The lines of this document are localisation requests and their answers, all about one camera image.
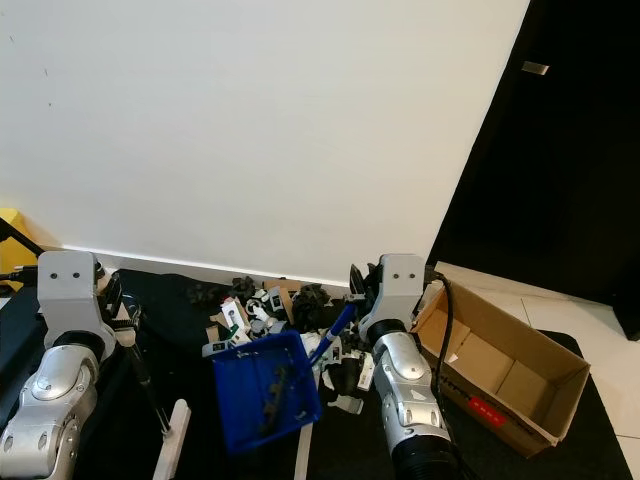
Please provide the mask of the white brush with black stick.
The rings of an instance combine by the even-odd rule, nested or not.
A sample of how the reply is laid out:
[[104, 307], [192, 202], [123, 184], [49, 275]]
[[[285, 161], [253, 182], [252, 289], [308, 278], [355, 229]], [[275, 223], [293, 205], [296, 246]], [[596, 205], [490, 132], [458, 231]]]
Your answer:
[[143, 360], [141, 348], [137, 346], [136, 330], [115, 330], [115, 338], [119, 346], [127, 352], [134, 376], [145, 390], [148, 404], [155, 411], [160, 422], [161, 447], [157, 453], [157, 462], [151, 480], [173, 480], [180, 461], [180, 452], [186, 440], [191, 408], [186, 399], [179, 398], [170, 410], [165, 410], [163, 403], [157, 397], [157, 389]]

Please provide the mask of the blue dustpan with long handle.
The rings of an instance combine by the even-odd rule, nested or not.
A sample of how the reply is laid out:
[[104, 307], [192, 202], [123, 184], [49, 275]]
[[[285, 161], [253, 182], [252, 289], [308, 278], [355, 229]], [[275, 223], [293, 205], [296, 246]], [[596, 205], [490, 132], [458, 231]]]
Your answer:
[[320, 419], [338, 396], [324, 387], [323, 369], [340, 364], [340, 358], [321, 356], [319, 348], [334, 344], [320, 335], [308, 348], [296, 330], [280, 330], [239, 346], [207, 349], [229, 454], [255, 451]]

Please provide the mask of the black floor mat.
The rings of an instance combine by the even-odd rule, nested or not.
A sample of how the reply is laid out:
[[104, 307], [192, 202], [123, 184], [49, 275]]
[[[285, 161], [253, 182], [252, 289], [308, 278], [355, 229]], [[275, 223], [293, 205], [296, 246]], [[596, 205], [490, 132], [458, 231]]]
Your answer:
[[[221, 439], [212, 365], [202, 358], [197, 321], [212, 311], [212, 296], [228, 285], [178, 274], [125, 270], [125, 292], [142, 308], [140, 343], [157, 396], [183, 398], [192, 408], [175, 480], [293, 480], [297, 434], [257, 451], [230, 456]], [[157, 420], [124, 358], [102, 371], [99, 403], [84, 429], [74, 480], [151, 480], [160, 449]], [[626, 460], [593, 381], [564, 442], [532, 458], [513, 451], [461, 407], [445, 406], [454, 439], [472, 476], [480, 480], [640, 480]], [[353, 416], [328, 410], [316, 422], [307, 480], [393, 480], [392, 457], [374, 407]]]

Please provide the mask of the black crumpled glove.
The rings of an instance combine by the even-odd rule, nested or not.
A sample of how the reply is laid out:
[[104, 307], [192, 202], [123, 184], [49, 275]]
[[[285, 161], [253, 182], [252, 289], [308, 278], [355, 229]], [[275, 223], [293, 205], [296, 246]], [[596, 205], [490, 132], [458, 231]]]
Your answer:
[[255, 282], [252, 276], [238, 276], [230, 280], [228, 296], [234, 297], [239, 302], [246, 305], [251, 300], [260, 297], [260, 285]]
[[302, 285], [296, 293], [293, 293], [292, 300], [292, 323], [294, 325], [310, 325], [317, 323], [323, 317], [321, 311], [332, 302], [332, 297], [325, 291], [323, 285], [307, 284]]

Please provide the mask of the brown cardboard scrap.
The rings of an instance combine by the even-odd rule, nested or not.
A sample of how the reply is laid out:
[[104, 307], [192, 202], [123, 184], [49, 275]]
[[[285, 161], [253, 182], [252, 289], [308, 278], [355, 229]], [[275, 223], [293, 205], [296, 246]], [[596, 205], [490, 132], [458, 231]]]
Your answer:
[[292, 298], [296, 296], [298, 291], [301, 291], [303, 287], [302, 282], [298, 282], [296, 279], [288, 279], [288, 278], [275, 278], [275, 279], [266, 279], [264, 284], [262, 284], [262, 288], [265, 291], [271, 291], [271, 289], [278, 288], [280, 296]]

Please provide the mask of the white printed packet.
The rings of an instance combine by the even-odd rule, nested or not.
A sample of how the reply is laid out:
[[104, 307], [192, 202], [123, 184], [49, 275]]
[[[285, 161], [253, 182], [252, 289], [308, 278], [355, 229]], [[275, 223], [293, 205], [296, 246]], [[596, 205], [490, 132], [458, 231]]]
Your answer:
[[360, 370], [358, 370], [358, 378], [356, 388], [358, 390], [370, 390], [372, 385], [372, 374], [375, 371], [375, 361], [369, 352], [362, 352]]

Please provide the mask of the black bag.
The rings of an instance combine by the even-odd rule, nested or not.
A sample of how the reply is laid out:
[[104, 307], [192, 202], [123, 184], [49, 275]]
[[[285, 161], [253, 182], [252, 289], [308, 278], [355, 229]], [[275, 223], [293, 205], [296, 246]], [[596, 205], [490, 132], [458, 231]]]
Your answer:
[[45, 321], [37, 291], [23, 287], [0, 308], [0, 406], [9, 410], [44, 355]]

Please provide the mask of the white tube with green print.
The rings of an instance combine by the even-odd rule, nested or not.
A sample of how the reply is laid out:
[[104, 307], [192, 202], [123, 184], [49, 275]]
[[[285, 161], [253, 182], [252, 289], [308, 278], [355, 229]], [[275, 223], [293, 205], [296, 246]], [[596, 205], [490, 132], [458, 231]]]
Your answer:
[[236, 297], [229, 296], [221, 303], [220, 310], [221, 315], [227, 320], [228, 340], [230, 340], [234, 346], [251, 342], [250, 321], [244, 317], [241, 302], [239, 302]]

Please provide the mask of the yellow plastic object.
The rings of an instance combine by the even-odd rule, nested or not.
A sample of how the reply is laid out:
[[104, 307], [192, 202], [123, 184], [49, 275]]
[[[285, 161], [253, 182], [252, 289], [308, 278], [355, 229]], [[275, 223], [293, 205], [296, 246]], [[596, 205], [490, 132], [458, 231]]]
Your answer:
[[40, 256], [41, 253], [45, 252], [44, 248], [42, 248], [40, 244], [33, 242], [32, 239], [27, 236], [26, 230], [24, 230], [22, 215], [19, 214], [17, 209], [13, 209], [13, 207], [1, 207], [0, 219], [1, 244], [13, 241], [26, 248], [26, 250], [33, 253], [35, 256]]

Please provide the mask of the brown cardboard box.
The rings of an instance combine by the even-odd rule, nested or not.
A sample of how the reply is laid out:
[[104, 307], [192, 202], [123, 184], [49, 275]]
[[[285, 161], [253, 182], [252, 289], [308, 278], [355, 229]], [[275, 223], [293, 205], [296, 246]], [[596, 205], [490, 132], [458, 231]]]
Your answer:
[[566, 438], [590, 365], [463, 285], [431, 285], [413, 321], [439, 372], [439, 397], [457, 404], [522, 457]]

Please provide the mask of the white tape strip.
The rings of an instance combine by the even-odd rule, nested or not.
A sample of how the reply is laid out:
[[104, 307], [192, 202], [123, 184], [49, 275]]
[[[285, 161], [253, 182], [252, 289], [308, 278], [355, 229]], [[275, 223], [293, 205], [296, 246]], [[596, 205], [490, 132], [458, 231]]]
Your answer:
[[310, 438], [302, 438], [298, 442], [297, 456], [294, 460], [294, 476], [293, 480], [307, 480], [308, 457], [310, 457]]

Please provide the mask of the black door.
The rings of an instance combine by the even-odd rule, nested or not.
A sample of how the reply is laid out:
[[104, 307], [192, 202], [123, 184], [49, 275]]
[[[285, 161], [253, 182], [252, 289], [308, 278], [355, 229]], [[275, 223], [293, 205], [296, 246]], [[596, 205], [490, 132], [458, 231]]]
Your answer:
[[640, 340], [640, 0], [530, 0], [429, 259], [602, 303]]

